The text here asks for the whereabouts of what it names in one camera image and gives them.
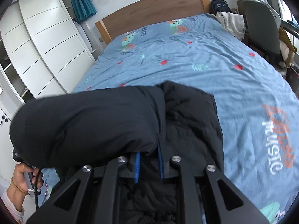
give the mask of chair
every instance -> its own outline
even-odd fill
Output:
[[[245,16],[249,30],[248,46],[251,45],[269,57],[271,65],[279,65],[283,61],[280,52],[279,33],[280,17],[266,3],[243,1]]]

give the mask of silver bolt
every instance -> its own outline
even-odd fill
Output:
[[[124,162],[127,161],[127,159],[126,159],[125,156],[120,156],[120,157],[117,158],[117,161],[118,161],[118,162],[121,162],[121,163],[124,163]]]
[[[90,172],[92,170],[91,166],[85,165],[82,167],[83,172]]]
[[[180,162],[181,161],[181,157],[180,156],[173,156],[171,158],[171,160],[175,161],[175,162]]]
[[[215,167],[214,165],[208,165],[208,166],[207,166],[207,170],[208,170],[209,172],[215,172],[216,167]]]

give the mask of wooden headboard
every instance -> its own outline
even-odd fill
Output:
[[[108,45],[117,36],[138,28],[210,11],[210,0],[141,0],[96,22]]]

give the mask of teal curtain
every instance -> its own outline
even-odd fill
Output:
[[[79,23],[97,13],[91,0],[71,0],[71,3]]]

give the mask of bracelet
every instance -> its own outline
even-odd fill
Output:
[[[15,189],[21,191],[24,195],[28,195],[28,194],[29,194],[28,192],[24,192],[23,190],[19,189],[19,188],[16,186],[16,184],[15,184],[14,181],[13,181],[13,177],[11,177],[10,180],[11,180],[11,184],[15,187]]]

